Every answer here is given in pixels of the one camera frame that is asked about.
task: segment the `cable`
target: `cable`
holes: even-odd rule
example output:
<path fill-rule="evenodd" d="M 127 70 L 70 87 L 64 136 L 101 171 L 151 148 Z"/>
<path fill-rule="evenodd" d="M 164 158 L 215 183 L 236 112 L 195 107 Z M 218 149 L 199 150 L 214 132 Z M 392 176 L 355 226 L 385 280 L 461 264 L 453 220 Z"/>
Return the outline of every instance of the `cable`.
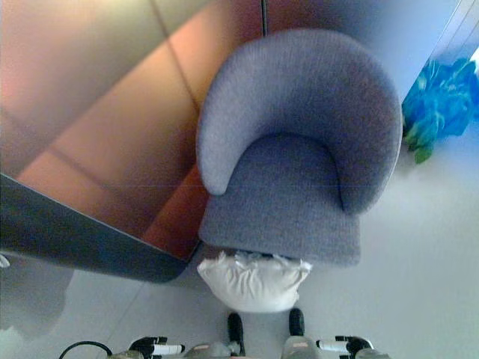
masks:
<path fill-rule="evenodd" d="M 263 37 L 268 34 L 268 4 L 266 0 L 261 0 L 261 22 L 263 27 Z"/>
<path fill-rule="evenodd" d="M 105 352 L 106 352 L 106 356 L 109 357 L 110 355 L 113 354 L 113 352 L 110 350 L 110 348 L 102 343 L 98 343 L 98 342 L 89 342 L 89 341 L 86 341 L 86 342 L 77 342 L 75 344 L 72 344 L 71 346 L 69 346 L 68 348 L 66 348 L 63 353 L 61 353 L 60 357 L 58 359 L 63 359 L 63 357 L 65 356 L 66 353 L 68 353 L 70 350 L 72 350 L 73 348 L 75 348 L 76 346 L 98 346 L 100 347 L 101 349 L 103 349 Z"/>

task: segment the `blue object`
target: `blue object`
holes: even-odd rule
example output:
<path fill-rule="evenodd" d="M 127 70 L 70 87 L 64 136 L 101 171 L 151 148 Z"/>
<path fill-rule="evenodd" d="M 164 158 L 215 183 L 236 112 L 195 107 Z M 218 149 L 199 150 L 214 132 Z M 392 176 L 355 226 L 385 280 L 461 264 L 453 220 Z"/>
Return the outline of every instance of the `blue object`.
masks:
<path fill-rule="evenodd" d="M 416 163 L 433 153 L 438 138 L 460 136 L 479 117 L 476 64 L 466 58 L 452 66 L 429 61 L 403 102 L 404 141 Z"/>

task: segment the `gray upholstered armchair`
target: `gray upholstered armchair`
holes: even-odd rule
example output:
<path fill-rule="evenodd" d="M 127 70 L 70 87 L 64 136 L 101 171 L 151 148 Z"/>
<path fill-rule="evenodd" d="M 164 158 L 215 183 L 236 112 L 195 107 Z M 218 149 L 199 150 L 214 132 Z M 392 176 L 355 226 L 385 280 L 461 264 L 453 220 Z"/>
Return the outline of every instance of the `gray upholstered armchair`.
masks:
<path fill-rule="evenodd" d="M 211 245 L 350 265 L 359 215 L 397 160 L 400 102 L 351 38 L 293 30 L 246 44 L 204 103 L 198 167 Z"/>

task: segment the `chair backrest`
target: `chair backrest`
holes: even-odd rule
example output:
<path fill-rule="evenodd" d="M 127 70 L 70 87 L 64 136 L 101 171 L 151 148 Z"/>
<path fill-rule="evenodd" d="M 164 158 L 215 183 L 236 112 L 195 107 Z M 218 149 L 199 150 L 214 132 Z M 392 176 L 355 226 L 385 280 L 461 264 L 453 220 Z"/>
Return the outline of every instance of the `chair backrest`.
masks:
<path fill-rule="evenodd" d="M 198 167 L 225 193 L 246 148 L 289 132 L 318 140 L 335 161 L 344 211 L 381 195 L 400 148 L 400 101 L 380 64 L 333 31 L 299 29 L 247 43 L 223 64 L 198 126 Z"/>

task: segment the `white tile floor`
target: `white tile floor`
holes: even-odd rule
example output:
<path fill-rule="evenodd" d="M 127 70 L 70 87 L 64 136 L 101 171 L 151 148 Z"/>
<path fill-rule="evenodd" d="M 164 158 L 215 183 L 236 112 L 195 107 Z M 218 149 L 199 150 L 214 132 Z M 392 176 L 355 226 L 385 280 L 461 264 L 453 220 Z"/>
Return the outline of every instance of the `white tile floor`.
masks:
<path fill-rule="evenodd" d="M 314 338 L 362 335 L 394 359 L 476 359 L 479 334 L 479 123 L 415 167 L 402 154 L 378 204 L 361 220 L 361 263 L 319 269 L 299 290 Z M 33 260 L 2 269 L 0 359 L 57 358 L 97 340 L 114 352 L 144 335 L 187 348 L 226 340 L 228 309 L 195 272 L 202 248 L 167 284 L 141 283 Z M 256 358 L 279 358 L 287 313 L 242 315 Z M 104 358 L 77 349 L 68 358 Z M 324 355 L 324 358 L 336 358 Z"/>

